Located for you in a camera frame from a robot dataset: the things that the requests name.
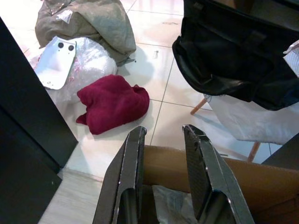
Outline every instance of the red towel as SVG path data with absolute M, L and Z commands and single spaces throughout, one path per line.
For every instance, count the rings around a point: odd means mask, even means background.
M 87 108 L 76 122 L 88 125 L 92 134 L 101 134 L 141 118 L 150 104 L 144 88 L 131 87 L 117 75 L 100 78 L 78 91 L 77 95 Z

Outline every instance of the black bag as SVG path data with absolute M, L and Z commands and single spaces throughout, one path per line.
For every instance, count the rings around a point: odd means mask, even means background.
M 230 95 L 279 110 L 299 101 L 299 79 L 283 51 L 299 32 L 212 0 L 184 0 L 181 36 L 172 49 L 196 91 Z

